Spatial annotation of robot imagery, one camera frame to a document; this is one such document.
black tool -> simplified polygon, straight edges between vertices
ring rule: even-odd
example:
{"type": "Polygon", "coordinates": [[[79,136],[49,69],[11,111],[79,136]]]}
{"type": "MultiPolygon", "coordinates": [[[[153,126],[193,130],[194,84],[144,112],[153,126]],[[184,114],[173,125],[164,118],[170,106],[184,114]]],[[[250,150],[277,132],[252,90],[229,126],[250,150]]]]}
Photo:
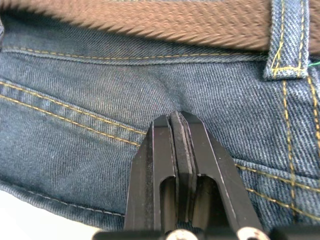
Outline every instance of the black tool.
{"type": "Polygon", "coordinates": [[[198,117],[173,112],[152,122],[132,161],[124,231],[93,239],[320,239],[320,228],[312,229],[304,238],[290,229],[269,238],[228,152],[198,117]],[[194,235],[178,222],[204,231],[194,235]]]}

belt loop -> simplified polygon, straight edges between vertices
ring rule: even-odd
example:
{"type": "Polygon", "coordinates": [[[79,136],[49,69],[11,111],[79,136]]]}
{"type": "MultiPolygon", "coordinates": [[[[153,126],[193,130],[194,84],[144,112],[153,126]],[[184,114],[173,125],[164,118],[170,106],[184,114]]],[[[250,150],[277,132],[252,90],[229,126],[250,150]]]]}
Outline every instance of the belt loop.
{"type": "Polygon", "coordinates": [[[267,80],[303,79],[308,76],[309,0],[272,0],[267,80]]]}

denim fabric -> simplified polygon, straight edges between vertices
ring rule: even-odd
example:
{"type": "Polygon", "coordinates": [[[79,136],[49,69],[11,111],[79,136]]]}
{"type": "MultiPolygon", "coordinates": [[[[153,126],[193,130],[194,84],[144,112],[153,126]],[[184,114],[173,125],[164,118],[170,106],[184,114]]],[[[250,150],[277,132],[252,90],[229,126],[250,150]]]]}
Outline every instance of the denim fabric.
{"type": "Polygon", "coordinates": [[[306,78],[309,59],[309,1],[272,0],[268,80],[306,78]]]}
{"type": "Polygon", "coordinates": [[[318,65],[304,79],[265,81],[272,50],[114,35],[23,12],[1,18],[0,189],[119,230],[150,122],[186,111],[231,154],[266,230],[320,223],[318,65]]]}

